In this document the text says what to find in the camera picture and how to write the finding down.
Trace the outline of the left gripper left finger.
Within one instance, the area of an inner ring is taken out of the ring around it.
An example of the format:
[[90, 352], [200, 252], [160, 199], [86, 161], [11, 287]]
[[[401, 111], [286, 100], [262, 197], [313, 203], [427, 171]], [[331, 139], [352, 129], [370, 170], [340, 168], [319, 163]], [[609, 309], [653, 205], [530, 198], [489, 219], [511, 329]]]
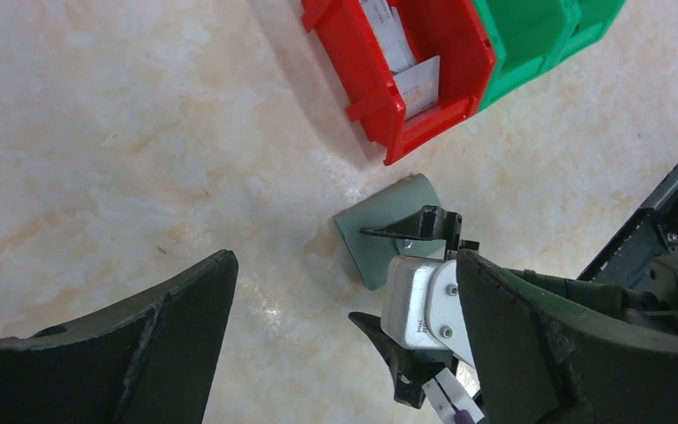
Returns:
[[202, 422], [237, 273], [221, 250], [91, 314], [0, 338], [0, 423]]

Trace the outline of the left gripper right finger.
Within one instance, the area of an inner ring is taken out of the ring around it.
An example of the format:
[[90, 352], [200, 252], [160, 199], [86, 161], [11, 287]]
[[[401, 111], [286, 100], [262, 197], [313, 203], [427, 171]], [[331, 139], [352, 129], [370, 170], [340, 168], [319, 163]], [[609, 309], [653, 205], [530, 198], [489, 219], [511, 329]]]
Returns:
[[486, 422], [678, 423], [678, 310], [466, 250], [456, 277]]

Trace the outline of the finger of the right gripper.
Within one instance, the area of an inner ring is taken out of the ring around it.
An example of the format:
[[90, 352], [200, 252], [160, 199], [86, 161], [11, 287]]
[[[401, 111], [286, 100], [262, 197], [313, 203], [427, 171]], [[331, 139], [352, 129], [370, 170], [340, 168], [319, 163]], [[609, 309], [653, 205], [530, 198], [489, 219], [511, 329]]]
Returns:
[[380, 317], [350, 312], [348, 318], [367, 336], [388, 367], [394, 386], [393, 399], [420, 409], [426, 400], [423, 385], [444, 368], [456, 372], [458, 359], [450, 351], [407, 349], [380, 327]]
[[361, 234], [410, 241], [442, 240], [444, 260], [454, 260], [461, 250], [477, 253], [479, 242], [461, 238], [463, 217], [441, 206], [425, 205], [419, 211], [382, 226], [364, 227]]

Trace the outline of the grey-green card holder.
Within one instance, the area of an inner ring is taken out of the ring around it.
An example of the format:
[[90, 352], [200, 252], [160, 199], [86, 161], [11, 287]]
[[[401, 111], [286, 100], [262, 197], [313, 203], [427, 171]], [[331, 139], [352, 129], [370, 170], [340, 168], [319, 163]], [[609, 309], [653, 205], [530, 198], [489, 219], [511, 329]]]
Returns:
[[428, 257], [445, 246], [441, 239], [421, 239], [417, 230], [402, 224], [424, 206], [440, 204], [429, 179], [414, 174], [332, 217], [367, 290], [377, 291], [386, 283], [396, 256]]

